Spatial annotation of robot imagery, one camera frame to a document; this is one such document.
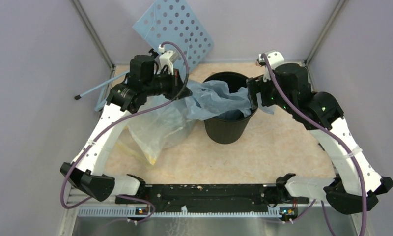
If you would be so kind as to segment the light blue trash bag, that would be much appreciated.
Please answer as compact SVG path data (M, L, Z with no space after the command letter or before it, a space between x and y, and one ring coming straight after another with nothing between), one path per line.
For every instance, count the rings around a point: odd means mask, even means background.
M254 113L249 101L249 91L244 86L237 86L232 91L225 81L211 80L205 83L189 81L187 84L192 95L184 98L190 120L205 121L218 118L226 121L246 118Z

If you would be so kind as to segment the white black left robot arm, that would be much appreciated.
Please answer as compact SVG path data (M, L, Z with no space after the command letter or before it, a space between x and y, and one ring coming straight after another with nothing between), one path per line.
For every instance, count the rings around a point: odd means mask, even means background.
M133 203L145 199L142 179L133 175L108 176L104 173L105 163L127 120L144 113L139 108L148 97L162 95L168 100L179 100L192 94L174 68L178 58L178 53L169 50L158 59L137 55L131 60L124 80L111 88L85 146L72 162L64 162L60 168L72 187L100 202L115 195L127 195Z

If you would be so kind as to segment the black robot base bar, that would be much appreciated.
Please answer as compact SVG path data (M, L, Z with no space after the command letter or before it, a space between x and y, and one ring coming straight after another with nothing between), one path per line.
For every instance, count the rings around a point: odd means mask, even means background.
M147 184L134 197L152 203L157 213L182 207L190 213L267 212L278 205L309 203L275 184Z

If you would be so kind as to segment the black plastic trash bin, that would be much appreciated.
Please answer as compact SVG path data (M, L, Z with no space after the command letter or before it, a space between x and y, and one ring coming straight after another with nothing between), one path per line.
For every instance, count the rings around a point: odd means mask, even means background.
M227 83L230 92L237 92L240 88L246 88L247 76L237 72L214 73L205 79L208 81L224 81ZM205 130L211 140L219 144L231 144L236 142L243 134L251 117L257 109L250 109L245 116L241 111L237 111L231 119L213 117L204 121Z

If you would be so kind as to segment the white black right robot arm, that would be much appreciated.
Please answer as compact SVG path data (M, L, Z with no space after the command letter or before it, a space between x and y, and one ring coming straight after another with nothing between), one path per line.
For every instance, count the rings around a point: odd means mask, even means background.
M273 71L275 80L262 76L246 80L253 107L279 106L301 123L328 154L334 178L302 177L286 174L277 178L276 196L288 203L295 197L325 201L342 214L372 210L378 195L393 187L390 177L379 175L365 158L351 135L344 112L334 96L314 92L306 68L286 63Z

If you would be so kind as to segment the translucent yellowish trash bag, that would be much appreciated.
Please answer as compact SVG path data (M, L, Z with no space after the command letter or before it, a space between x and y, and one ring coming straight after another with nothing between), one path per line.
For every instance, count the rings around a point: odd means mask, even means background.
M187 118L185 99L126 120L115 149L155 165L162 151L187 139L196 123Z

